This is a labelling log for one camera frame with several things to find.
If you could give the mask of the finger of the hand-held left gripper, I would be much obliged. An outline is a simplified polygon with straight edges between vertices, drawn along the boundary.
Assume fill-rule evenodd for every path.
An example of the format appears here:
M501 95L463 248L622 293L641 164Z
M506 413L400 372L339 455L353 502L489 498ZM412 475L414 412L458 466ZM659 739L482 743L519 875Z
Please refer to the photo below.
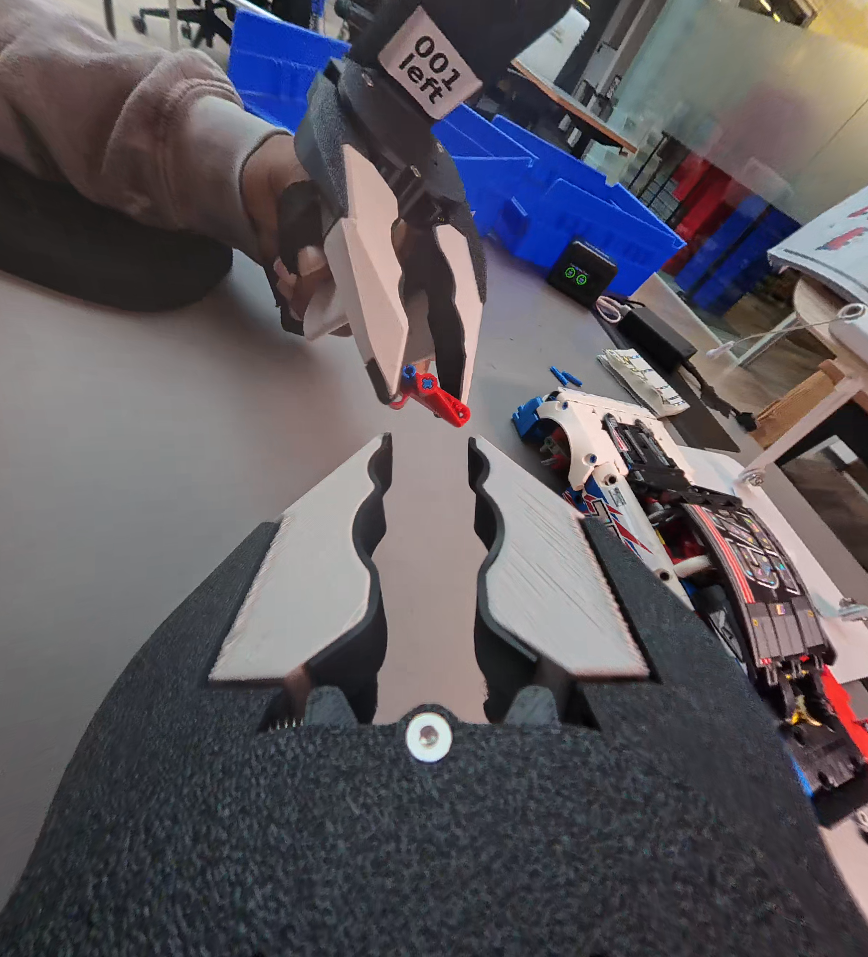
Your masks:
M324 250L335 288L378 400L399 393L409 331L401 297L402 267L392 244L397 200L375 166L342 148L347 213L331 227Z
M440 387L467 405L484 300L464 233L453 225L441 224L434 229L428 248L427 322Z

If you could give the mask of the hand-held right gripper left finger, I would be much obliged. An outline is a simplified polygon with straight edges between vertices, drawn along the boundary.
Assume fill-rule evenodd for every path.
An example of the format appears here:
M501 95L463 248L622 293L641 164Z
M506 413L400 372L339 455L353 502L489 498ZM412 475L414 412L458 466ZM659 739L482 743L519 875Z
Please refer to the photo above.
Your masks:
M286 508L210 669L218 687L280 692L275 713L300 717L308 694L334 687L372 722L388 624L374 552L387 531L392 435L373 437Z

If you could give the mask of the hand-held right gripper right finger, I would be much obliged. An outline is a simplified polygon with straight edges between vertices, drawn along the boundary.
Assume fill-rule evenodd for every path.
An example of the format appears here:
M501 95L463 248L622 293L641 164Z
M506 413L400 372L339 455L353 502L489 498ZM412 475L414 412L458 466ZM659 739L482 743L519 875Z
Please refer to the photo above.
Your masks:
M577 687L652 674L580 514L484 437L467 446L477 574L475 656L488 720L539 687L565 720Z

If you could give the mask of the red toy beam piece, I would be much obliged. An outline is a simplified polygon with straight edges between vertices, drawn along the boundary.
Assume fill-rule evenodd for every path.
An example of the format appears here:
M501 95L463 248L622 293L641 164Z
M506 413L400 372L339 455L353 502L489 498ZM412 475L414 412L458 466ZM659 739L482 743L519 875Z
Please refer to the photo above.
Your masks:
M408 400L414 400L435 417L456 428L464 427L471 417L469 408L458 398L440 388L437 377L430 372L417 369L416 388L403 389L400 383L400 392L390 403L390 408L400 410Z

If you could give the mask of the person's left forearm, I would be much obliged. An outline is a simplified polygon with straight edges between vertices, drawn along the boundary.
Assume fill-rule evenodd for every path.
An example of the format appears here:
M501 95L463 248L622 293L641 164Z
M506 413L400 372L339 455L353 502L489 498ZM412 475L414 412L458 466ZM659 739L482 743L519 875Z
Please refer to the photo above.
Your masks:
M248 255L240 174L282 132L205 54L116 41L48 2L0 2L0 158L35 177Z

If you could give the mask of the grey desk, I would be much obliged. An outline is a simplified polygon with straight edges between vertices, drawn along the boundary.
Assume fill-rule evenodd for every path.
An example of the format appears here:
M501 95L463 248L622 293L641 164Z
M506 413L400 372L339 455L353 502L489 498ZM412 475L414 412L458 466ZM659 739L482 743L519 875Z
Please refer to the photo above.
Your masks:
M420 602L399 532L380 548L396 631L381 715L429 678L480 715L471 638L428 647L473 612L483 554L465 444L420 410L384 411L340 340L277 328L260 270L236 256L203 303L162 316L82 305L0 274L0 909L89 719L144 639L262 520L376 434L394 439L391 518L410 517L407 474L431 544L456 556L453 604Z

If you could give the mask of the person's left hand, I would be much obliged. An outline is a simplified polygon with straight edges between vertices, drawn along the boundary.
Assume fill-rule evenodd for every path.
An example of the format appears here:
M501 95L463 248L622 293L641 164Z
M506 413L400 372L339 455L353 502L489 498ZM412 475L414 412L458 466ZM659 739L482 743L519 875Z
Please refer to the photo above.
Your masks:
M240 174L241 204L253 239L248 256L265 272L279 305L286 328L295 334L304 332L311 302L325 291L330 298L335 283L324 249L319 241L283 257L281 212L287 209L283 197L303 198L308 192L298 187L308 181L299 161L294 138L276 133L258 146L246 160Z

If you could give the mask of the black power bank green display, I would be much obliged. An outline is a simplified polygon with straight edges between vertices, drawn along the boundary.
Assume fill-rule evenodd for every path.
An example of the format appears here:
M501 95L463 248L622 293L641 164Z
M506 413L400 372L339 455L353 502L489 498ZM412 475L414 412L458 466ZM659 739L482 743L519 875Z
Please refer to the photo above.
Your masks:
M547 285L593 311L619 273L618 264L585 240L569 242L547 273Z

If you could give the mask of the blue plastic storage bin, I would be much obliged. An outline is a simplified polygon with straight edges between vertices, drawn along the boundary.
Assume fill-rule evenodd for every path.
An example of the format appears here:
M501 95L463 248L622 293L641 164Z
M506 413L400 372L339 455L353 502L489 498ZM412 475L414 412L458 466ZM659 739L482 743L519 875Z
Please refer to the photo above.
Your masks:
M244 9L236 14L228 77L245 109L294 133L308 108L308 89L349 44ZM453 158L480 235L490 233L522 185L535 157L466 105L432 128Z
M505 117L493 125L534 158L492 227L512 256L549 271L582 240L617 265L609 290L631 296L686 245L623 185Z

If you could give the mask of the toy race car model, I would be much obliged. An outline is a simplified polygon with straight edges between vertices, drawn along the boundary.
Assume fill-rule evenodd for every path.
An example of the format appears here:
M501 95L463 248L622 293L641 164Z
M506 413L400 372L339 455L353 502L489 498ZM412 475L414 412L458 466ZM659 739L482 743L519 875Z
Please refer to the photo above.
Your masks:
M512 423L746 674L821 824L868 805L868 718L832 672L836 652L799 571L738 496L696 485L677 442L636 405L560 389Z

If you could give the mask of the wooden top office table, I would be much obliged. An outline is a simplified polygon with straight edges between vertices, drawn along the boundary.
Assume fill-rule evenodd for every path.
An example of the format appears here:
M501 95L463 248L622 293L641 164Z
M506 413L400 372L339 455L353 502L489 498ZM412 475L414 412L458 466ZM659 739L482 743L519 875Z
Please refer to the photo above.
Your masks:
M558 108L572 116L575 125L582 131L582 136L571 153L575 158L582 159L586 146L591 142L616 148L623 156L632 156L637 153L639 149L637 144L603 123L575 97L536 75L527 66L523 65L518 58L512 60L511 67L547 99L555 103Z

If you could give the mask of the black power adapter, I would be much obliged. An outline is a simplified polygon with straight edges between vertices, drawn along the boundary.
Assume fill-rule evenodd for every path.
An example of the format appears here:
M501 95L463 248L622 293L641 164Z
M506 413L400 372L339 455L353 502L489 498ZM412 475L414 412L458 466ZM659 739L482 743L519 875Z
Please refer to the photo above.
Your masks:
M664 373L691 364L697 353L688 339L645 305L624 304L617 329L650 365Z

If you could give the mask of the black office chair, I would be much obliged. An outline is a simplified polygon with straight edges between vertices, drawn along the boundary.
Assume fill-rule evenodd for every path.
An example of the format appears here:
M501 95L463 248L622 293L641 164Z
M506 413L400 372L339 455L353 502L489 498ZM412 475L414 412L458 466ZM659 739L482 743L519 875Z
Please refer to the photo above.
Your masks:
M176 10L180 36L193 48L204 45L212 49L216 39L231 45L233 27L236 19L236 4L229 1L193 1L193 6ZM141 34L148 32L148 19L159 18L169 21L170 8L141 7L131 18L134 30Z

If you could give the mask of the stack of red blue bins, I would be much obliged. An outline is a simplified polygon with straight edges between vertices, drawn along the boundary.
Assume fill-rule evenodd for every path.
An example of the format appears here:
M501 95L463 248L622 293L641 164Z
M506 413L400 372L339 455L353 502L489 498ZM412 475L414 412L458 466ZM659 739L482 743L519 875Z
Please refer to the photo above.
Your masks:
M801 223L690 152L671 176L684 245L662 271L697 313L723 317L772 271L768 252Z

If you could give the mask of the clear acrylic book stand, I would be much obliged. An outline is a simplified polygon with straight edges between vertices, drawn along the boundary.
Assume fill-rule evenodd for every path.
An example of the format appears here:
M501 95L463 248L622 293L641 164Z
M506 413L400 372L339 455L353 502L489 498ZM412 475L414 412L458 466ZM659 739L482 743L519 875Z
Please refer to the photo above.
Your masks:
M740 472L733 481L733 486L759 486L763 484L765 470L776 464L779 459L789 453L795 445L805 440L809 434L818 429L825 421L831 418L840 408L853 401L857 396L864 394L866 385L862 377L842 376L836 380L832 391L825 395L809 412L805 413L787 431L777 437L772 445L761 451L751 463ZM842 621L867 621L868 605L858 604L855 601L843 598L837 616Z

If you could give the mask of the metal page holder clip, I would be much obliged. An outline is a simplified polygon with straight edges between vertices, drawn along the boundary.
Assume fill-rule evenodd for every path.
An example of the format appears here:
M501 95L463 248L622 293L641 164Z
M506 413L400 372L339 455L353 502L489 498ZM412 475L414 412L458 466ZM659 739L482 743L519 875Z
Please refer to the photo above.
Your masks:
M741 337L737 340L725 341L712 349L707 350L704 355L707 358L715 359L721 356L724 356L726 353L733 350L742 342L752 341L753 346L747 350L744 354L744 360L752 360L760 353L766 351L772 344L781 339L782 337L801 329L811 330L814 328L821 328L825 326L832 325L839 320L853 320L863 317L868 313L868 308L862 304L849 304L841 308L835 315L833 319L825 319L820 321L806 322L799 314L794 313L790 317L787 317L783 322L779 323L776 327L771 329L768 332L762 334L754 334L751 336Z

